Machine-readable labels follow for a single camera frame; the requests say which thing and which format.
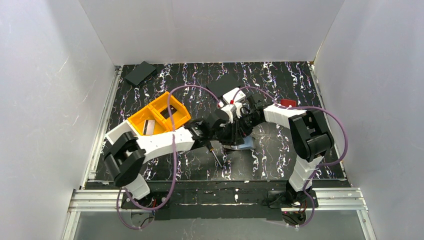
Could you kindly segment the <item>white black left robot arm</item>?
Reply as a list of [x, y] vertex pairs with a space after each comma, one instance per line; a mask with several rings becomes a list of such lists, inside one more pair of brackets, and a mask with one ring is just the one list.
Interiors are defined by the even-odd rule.
[[244, 143], [245, 130], [240, 121], [247, 113], [235, 105], [217, 109], [207, 118], [191, 120], [174, 131], [138, 136], [132, 131], [123, 132], [104, 155], [104, 164], [118, 188], [123, 188], [136, 200], [147, 197], [151, 190], [140, 170], [148, 161], [179, 152], [208, 146], [211, 141], [222, 145]]

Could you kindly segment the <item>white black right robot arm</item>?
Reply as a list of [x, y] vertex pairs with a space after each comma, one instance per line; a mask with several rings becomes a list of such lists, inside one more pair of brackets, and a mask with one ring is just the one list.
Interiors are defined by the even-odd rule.
[[261, 95], [248, 97], [248, 112], [242, 114], [243, 105], [232, 99], [235, 105], [240, 133], [247, 136], [253, 127], [267, 122], [290, 130], [297, 154], [293, 172], [285, 189], [285, 200], [301, 202], [312, 188], [312, 179], [325, 154], [334, 146], [334, 138], [320, 109], [297, 109], [279, 103], [269, 103]]

